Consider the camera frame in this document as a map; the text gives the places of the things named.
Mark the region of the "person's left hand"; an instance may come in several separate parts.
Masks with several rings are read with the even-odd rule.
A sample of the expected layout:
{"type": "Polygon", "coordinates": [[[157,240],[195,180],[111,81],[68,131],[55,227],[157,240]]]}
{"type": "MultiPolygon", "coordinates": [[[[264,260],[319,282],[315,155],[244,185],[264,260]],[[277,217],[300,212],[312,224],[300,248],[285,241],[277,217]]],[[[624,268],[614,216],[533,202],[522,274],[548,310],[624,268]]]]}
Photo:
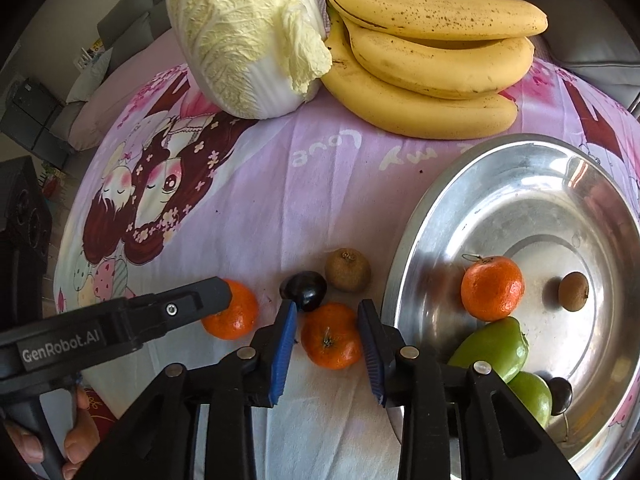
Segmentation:
{"type": "MultiPolygon", "coordinates": [[[[61,471],[66,480],[73,478],[82,463],[100,442],[98,428],[96,428],[88,411],[89,398],[81,386],[76,387],[76,405],[76,425],[70,430],[64,441],[67,462],[61,471]]],[[[26,429],[16,426],[12,422],[3,423],[22,459],[28,464],[40,464],[44,459],[44,453],[39,440],[26,429]]]]}

